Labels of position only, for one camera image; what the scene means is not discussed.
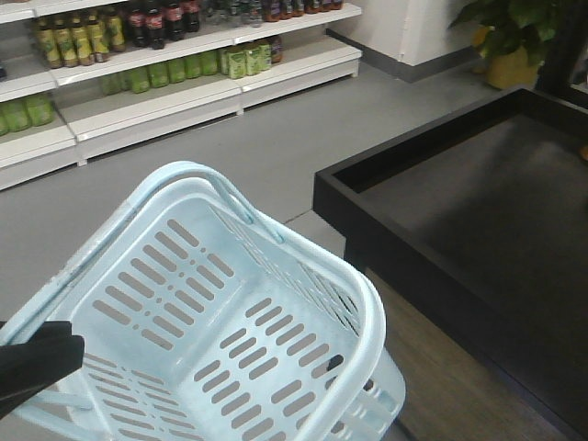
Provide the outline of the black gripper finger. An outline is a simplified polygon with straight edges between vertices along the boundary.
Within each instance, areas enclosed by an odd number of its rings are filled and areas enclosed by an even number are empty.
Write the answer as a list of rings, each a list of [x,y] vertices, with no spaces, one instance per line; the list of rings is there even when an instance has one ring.
[[[85,340],[70,322],[45,322],[28,341],[1,345],[1,412],[20,404],[82,366]]]

